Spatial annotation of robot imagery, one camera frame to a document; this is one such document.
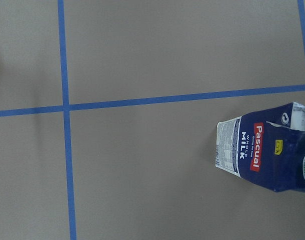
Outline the blue white milk carton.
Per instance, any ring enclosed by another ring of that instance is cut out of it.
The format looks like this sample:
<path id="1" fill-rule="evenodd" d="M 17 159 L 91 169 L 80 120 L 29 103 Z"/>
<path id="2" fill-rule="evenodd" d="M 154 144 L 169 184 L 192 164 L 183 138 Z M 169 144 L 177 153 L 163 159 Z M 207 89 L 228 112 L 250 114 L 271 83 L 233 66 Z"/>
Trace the blue white milk carton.
<path id="1" fill-rule="evenodd" d="M 219 122 L 215 166 L 274 192 L 305 193 L 305 106 L 291 102 Z"/>

